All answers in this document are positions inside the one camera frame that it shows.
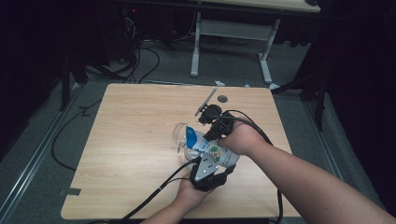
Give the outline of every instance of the black cable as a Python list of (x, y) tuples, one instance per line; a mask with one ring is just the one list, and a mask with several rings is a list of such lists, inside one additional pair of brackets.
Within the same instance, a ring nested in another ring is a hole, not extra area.
[(182, 180), (182, 179), (187, 179), (187, 180), (189, 180), (188, 178), (184, 178), (184, 177), (175, 178), (175, 179), (173, 179), (173, 180), (170, 180), (170, 181), (168, 182), (168, 184), (170, 184), (170, 183), (172, 183), (172, 182), (174, 182), (174, 181), (177, 181), (177, 180)]
[(58, 158), (56, 157), (56, 154), (55, 154), (55, 144), (56, 144), (56, 141), (57, 141), (59, 135), (61, 135), (62, 131), (67, 127), (67, 125), (68, 125), (71, 121), (73, 121), (73, 120), (74, 120), (76, 117), (78, 117), (79, 115), (85, 113), (85, 112), (86, 112), (88, 109), (90, 109), (91, 107), (93, 107), (93, 106), (99, 104), (101, 101), (102, 101), (102, 100), (98, 100), (98, 101), (96, 101), (95, 103), (93, 103), (92, 105), (90, 105), (90, 106), (84, 108), (81, 112), (77, 113), (75, 116), (73, 116), (73, 118), (71, 118), (70, 120), (68, 120), (68, 121), (64, 124), (64, 126), (62, 126), (62, 128), (56, 133), (56, 135), (55, 135), (55, 137), (54, 137), (54, 139), (53, 139), (53, 141), (52, 141), (52, 145), (51, 145), (51, 155), (52, 155), (52, 158), (53, 158), (58, 164), (60, 164), (62, 167), (66, 168), (66, 169), (69, 169), (69, 170), (71, 170), (71, 171), (76, 171), (76, 168), (71, 167), (71, 166), (69, 166), (69, 165), (66, 165), (66, 164), (62, 163), (62, 162), (59, 161)]
[(142, 209), (144, 206), (146, 206), (155, 196), (157, 196), (158, 193), (160, 193), (161, 190), (163, 190), (166, 185), (168, 185), (170, 182), (172, 182), (172, 178), (177, 175), (178, 172), (180, 172), (184, 167), (196, 163), (198, 162), (198, 160), (200, 160), (200, 157), (197, 157), (191, 161), (188, 161), (186, 163), (184, 163), (182, 166), (180, 166), (174, 173), (172, 173), (169, 178), (167, 178), (156, 190), (154, 190), (154, 192), (151, 193), (151, 195), (148, 196), (148, 198), (143, 201), (141, 204), (139, 204), (136, 209), (134, 209), (134, 211), (130, 212), (128, 215), (126, 215), (125, 217), (122, 218), (122, 220), (119, 222), (119, 224), (125, 223), (125, 221), (127, 221), (131, 216), (133, 216), (134, 214), (136, 214), (138, 211), (140, 211), (140, 209)]
[[(230, 111), (231, 112), (240, 113), (243, 116), (245, 116), (248, 120), (240, 119), (240, 118), (236, 118), (236, 117), (224, 117), (224, 116), (208, 116), (208, 117), (210, 119), (233, 119), (233, 120), (238, 120), (238, 121), (244, 122), (247, 125), (249, 125), (250, 127), (252, 127), (254, 130), (256, 130), (262, 136), (262, 138), (264, 138), (265, 142), (267, 142), (271, 146), (274, 145), (274, 144), (272, 144), (271, 140), (268, 138), (267, 134), (265, 134), (265, 132), (259, 127), (259, 125), (257, 125), (253, 121), (253, 119), (251, 119), (247, 114), (245, 114), (245, 113), (243, 113), (242, 111), (239, 111), (239, 110), (227, 110), (227, 111), (224, 111), (224, 113), (230, 112)], [(279, 215), (278, 215), (277, 220), (275, 221), (275, 223), (279, 224), (282, 221), (282, 218), (283, 218), (282, 193), (280, 192), (279, 189), (277, 190), (277, 205), (278, 205), (278, 209), (279, 209)]]
[(225, 38), (224, 41), (226, 43), (230, 43), (236, 46), (246, 46), (255, 42), (258, 42), (258, 40), (254, 40), (254, 39), (245, 39), (246, 42), (244, 43), (238, 43), (237, 41), (235, 41), (235, 38)]
[(176, 45), (179, 45), (181, 47), (189, 47), (189, 46), (194, 45), (194, 43), (195, 43), (194, 40), (190, 40), (192, 37), (195, 37), (195, 35), (184, 37), (183, 39), (174, 40), (173, 43)]
[(192, 22), (191, 22), (191, 26), (190, 26), (189, 31), (187, 31), (187, 33), (185, 35), (181, 36), (180, 38), (174, 39), (173, 42), (175, 44), (180, 45), (180, 44), (177, 43), (177, 41), (183, 41), (183, 40), (190, 39), (190, 38), (195, 36), (195, 35), (190, 35), (189, 36), (189, 34), (191, 33), (192, 29), (194, 28), (194, 24), (196, 24), (196, 22), (195, 22), (196, 19), (197, 19), (197, 12), (194, 13), (194, 17), (192, 18)]
[(104, 221), (104, 220), (95, 220), (95, 221), (89, 222), (87, 224), (111, 224), (111, 222), (110, 221)]
[(160, 55), (158, 55), (157, 52), (155, 52), (155, 51), (152, 50), (152, 49), (145, 49), (145, 50), (148, 50), (148, 51), (151, 51), (152, 53), (154, 53), (154, 54), (157, 56), (158, 61), (157, 61), (157, 63), (155, 64), (155, 66), (154, 66), (151, 70), (149, 70), (145, 75), (143, 75), (143, 76), (139, 79), (138, 84), (140, 84), (140, 83), (142, 82), (142, 80), (143, 80), (146, 76), (148, 76), (152, 71), (154, 71), (154, 70), (158, 67), (158, 64), (160, 64)]
[(134, 68), (132, 69), (131, 73), (124, 79), (123, 83), (128, 82), (128, 79), (130, 79), (130, 80), (129, 80), (129, 83), (131, 83), (132, 78), (134, 79), (134, 83), (136, 83), (135, 78), (134, 78), (134, 71), (136, 70), (136, 68), (137, 68), (137, 67), (139, 66), (139, 64), (140, 64), (140, 58), (141, 58), (141, 57), (140, 57), (140, 50), (141, 50), (141, 46), (142, 46), (142, 42), (140, 42), (139, 46), (137, 47), (137, 62), (136, 62), (136, 64), (134, 65)]
[(219, 49), (222, 45), (223, 45), (223, 42), (224, 42), (224, 38), (223, 37), (218, 37), (218, 38), (212, 38), (212, 39), (218, 39), (219, 40), (219, 43), (218, 43), (218, 45), (217, 46), (215, 46), (214, 48), (206, 48), (206, 47), (204, 47), (204, 46), (202, 46), (202, 44), (204, 44), (204, 43), (200, 43), (200, 48), (201, 49), (207, 49), (207, 50), (215, 50), (215, 49)]

